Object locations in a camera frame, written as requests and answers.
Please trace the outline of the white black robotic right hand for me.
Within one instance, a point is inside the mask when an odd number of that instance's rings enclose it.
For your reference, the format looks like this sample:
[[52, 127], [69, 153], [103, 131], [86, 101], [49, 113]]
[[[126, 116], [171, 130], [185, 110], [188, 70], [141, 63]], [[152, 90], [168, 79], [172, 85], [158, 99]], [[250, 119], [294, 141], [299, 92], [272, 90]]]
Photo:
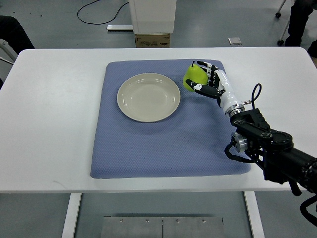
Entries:
[[228, 117], [245, 110], [243, 103], [236, 98], [233, 88], [222, 69], [205, 61], [195, 61], [195, 64], [203, 69], [208, 76], [207, 85], [193, 82], [190, 79], [186, 80], [186, 83], [195, 93], [216, 99], [219, 107], [223, 109]]

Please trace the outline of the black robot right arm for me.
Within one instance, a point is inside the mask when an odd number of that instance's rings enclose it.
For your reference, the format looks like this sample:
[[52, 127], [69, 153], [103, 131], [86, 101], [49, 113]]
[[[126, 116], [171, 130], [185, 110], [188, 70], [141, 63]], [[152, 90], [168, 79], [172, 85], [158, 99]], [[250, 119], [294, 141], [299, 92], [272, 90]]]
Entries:
[[316, 193], [317, 160], [294, 148], [290, 134], [270, 128], [255, 107], [246, 111], [242, 104], [235, 104], [226, 114], [236, 127], [224, 150], [229, 159], [257, 164], [265, 180], [279, 184], [288, 182], [295, 196], [301, 195], [300, 187]]

